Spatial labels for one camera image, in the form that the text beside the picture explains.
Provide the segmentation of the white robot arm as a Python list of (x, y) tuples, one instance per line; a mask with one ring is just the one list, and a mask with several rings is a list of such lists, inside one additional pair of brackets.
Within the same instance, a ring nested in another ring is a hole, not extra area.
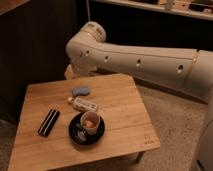
[(97, 22), (87, 22), (66, 45), (76, 73), (102, 68), (124, 73), (208, 104), (190, 171), (213, 171), (213, 51), (116, 45)]

